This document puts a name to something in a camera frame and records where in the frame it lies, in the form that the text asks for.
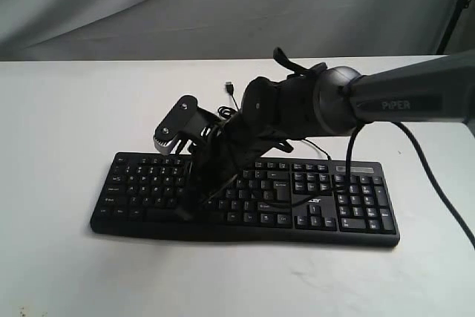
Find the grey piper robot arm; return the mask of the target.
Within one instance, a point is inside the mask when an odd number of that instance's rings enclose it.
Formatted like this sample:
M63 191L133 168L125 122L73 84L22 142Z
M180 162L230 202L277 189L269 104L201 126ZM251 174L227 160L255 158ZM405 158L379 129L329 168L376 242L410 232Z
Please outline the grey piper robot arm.
M289 140L342 137L372 122L461 122L474 126L474 52L362 75L324 63L292 67L281 82L265 77L246 87L240 110L191 135L189 183L177 214L191 220L248 164Z

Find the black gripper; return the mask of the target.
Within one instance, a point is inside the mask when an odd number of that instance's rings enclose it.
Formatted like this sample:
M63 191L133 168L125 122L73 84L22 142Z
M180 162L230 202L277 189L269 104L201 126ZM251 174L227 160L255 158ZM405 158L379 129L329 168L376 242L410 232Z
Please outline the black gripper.
M191 162L185 166L186 184L175 213L182 220L200 215L203 204L216 198L244 169L269 150L290 153L293 147L286 139L252 132L241 113L220 120L208 135L205 146L191 142Z

